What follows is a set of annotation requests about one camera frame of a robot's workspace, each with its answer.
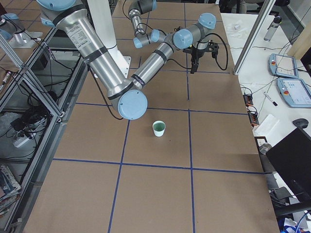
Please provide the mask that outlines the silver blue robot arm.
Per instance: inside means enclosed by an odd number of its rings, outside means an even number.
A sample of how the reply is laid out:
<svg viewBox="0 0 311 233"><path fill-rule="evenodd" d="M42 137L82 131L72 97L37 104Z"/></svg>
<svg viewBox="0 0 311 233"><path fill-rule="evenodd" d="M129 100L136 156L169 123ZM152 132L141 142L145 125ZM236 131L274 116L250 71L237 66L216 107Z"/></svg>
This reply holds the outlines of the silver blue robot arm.
<svg viewBox="0 0 311 233"><path fill-rule="evenodd" d="M130 77L126 78L87 19L87 9L80 0L40 0L42 22L63 30L107 89L114 109L129 120L144 115L148 101L141 89L166 64L177 49L202 42L215 28L216 17L200 15L198 22L161 39L160 45Z"/></svg>
<svg viewBox="0 0 311 233"><path fill-rule="evenodd" d="M142 22L141 16L157 8L156 0L134 0L128 9L128 17L131 20L134 35L134 46L137 49L143 48L149 44L161 43L164 41L166 34L159 29L151 29L146 32L147 24Z"/></svg>

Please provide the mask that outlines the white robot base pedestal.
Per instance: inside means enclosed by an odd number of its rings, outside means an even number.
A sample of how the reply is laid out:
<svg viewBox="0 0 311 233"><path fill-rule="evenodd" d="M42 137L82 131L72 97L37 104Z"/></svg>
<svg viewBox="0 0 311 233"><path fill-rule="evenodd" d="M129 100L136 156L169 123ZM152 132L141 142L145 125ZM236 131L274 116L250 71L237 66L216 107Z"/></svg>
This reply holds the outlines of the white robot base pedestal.
<svg viewBox="0 0 311 233"><path fill-rule="evenodd" d="M98 37L127 78L131 58L123 56L118 49L108 0L88 0L87 3Z"/></svg>

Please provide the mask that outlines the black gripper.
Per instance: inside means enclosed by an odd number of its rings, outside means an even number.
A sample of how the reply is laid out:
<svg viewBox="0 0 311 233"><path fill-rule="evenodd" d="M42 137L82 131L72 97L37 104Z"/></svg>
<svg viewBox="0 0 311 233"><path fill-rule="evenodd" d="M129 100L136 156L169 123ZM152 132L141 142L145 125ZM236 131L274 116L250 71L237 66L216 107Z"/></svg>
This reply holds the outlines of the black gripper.
<svg viewBox="0 0 311 233"><path fill-rule="evenodd" d="M199 59L206 53L211 52L212 58L216 59L218 56L218 43L208 41L207 46L204 49L199 49L196 46L191 46L183 49L183 52L191 55L191 69L190 73L194 74L197 72L199 67Z"/></svg>

